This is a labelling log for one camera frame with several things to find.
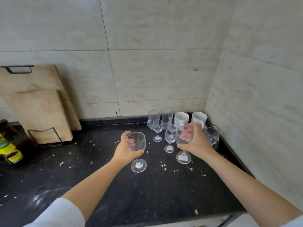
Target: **black handle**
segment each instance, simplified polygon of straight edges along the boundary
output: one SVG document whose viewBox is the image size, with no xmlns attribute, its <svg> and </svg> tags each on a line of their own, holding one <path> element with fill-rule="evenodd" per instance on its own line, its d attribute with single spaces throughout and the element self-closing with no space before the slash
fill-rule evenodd
<svg viewBox="0 0 303 227">
<path fill-rule="evenodd" d="M 6 71 L 10 74 L 30 74 L 30 73 L 32 73 L 31 67 L 33 67 L 33 65 L 12 65 L 12 66 L 0 66 L 0 67 L 5 68 Z M 14 72 L 11 70 L 11 68 L 29 68 L 30 71 L 29 72 Z"/>
</svg>

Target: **large wooden cutting board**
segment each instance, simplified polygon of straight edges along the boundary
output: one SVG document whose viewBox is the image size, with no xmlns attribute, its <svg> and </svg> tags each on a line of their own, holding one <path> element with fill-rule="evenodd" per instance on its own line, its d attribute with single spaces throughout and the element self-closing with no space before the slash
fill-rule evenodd
<svg viewBox="0 0 303 227">
<path fill-rule="evenodd" d="M 29 92 L 30 86 L 37 90 L 58 90 L 71 130 L 81 130 L 81 125 L 73 104 L 58 76 L 55 65 L 34 65 L 31 73 L 11 74 L 10 69 L 0 68 L 0 96 L 15 92 Z"/>
<path fill-rule="evenodd" d="M 16 114 L 19 122 L 28 130 L 44 131 L 54 127 L 62 141 L 73 139 L 60 96 L 56 90 L 11 93 L 2 97 Z M 59 142 L 54 130 L 32 132 L 38 144 Z"/>
</svg>

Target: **white mug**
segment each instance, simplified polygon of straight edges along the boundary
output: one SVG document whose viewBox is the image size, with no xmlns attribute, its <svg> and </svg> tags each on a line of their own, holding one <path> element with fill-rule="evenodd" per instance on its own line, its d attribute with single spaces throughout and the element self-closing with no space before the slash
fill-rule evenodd
<svg viewBox="0 0 303 227">
<path fill-rule="evenodd" d="M 175 119 L 178 121 L 178 127 L 185 126 L 188 124 L 189 115 L 185 112 L 177 112 Z"/>
<path fill-rule="evenodd" d="M 207 115 L 196 111 L 191 116 L 191 122 L 196 122 L 200 125 L 200 128 L 203 129 L 207 120 Z"/>
</svg>

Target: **hand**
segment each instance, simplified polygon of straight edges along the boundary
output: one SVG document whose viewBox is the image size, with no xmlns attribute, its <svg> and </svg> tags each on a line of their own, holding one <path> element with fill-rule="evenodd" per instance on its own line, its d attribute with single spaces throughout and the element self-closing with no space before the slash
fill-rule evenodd
<svg viewBox="0 0 303 227">
<path fill-rule="evenodd" d="M 194 131 L 192 141 L 190 141 L 188 144 L 177 144 L 178 148 L 188 151 L 200 159 L 204 159 L 207 154 L 212 154 L 215 152 L 205 134 L 202 132 L 199 124 L 191 122 L 188 124 L 188 127 L 193 128 Z"/>
<path fill-rule="evenodd" d="M 121 167 L 124 167 L 125 165 L 129 164 L 132 160 L 141 156 L 144 153 L 143 150 L 131 151 L 131 149 L 127 145 L 127 136 L 130 133 L 131 131 L 125 131 L 121 135 L 121 141 L 117 146 L 114 156 L 111 160 L 116 164 L 119 164 Z"/>
</svg>

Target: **wine glass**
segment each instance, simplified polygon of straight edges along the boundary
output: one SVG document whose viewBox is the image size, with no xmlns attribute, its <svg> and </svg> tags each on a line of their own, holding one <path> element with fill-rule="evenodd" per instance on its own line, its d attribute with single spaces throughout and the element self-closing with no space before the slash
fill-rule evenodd
<svg viewBox="0 0 303 227">
<path fill-rule="evenodd" d="M 191 126 L 182 126 L 177 130 L 176 143 L 187 144 L 194 136 L 194 129 Z M 177 161 L 181 164 L 188 164 L 191 161 L 191 155 L 187 151 L 180 151 L 177 153 Z"/>
<path fill-rule="evenodd" d="M 160 119 L 160 113 L 158 111 L 149 111 L 147 113 L 147 126 L 152 130 L 152 123 L 155 119 Z"/>
<path fill-rule="evenodd" d="M 220 130 L 214 124 L 206 124 L 204 127 L 204 134 L 209 140 L 210 144 L 214 146 L 219 141 Z"/>
<path fill-rule="evenodd" d="M 171 108 L 165 107 L 162 109 L 161 115 L 162 115 L 161 120 L 163 122 L 163 130 L 167 130 L 169 119 L 171 119 L 173 117 L 174 110 L 172 110 Z"/>
<path fill-rule="evenodd" d="M 167 129 L 165 132 L 165 140 L 169 143 L 164 147 L 164 150 L 167 153 L 172 153 L 174 151 L 174 147 L 171 145 L 174 141 L 176 141 L 177 131 L 173 129 Z"/>
<path fill-rule="evenodd" d="M 160 119 L 155 119 L 153 124 L 152 124 L 152 128 L 154 130 L 154 132 L 157 133 L 157 135 L 155 137 L 153 137 L 153 140 L 155 142 L 160 142 L 162 140 L 161 136 L 158 134 L 162 131 L 163 129 L 163 122 Z"/>
<path fill-rule="evenodd" d="M 179 122 L 177 119 L 169 119 L 169 126 L 168 126 L 168 129 L 172 129 L 174 131 L 177 131 L 179 128 Z"/>
<path fill-rule="evenodd" d="M 145 135 L 141 132 L 133 132 L 127 136 L 127 145 L 131 148 L 132 151 L 145 150 L 146 139 Z M 146 169 L 146 161 L 143 159 L 135 159 L 131 163 L 131 170 L 140 173 Z"/>
</svg>

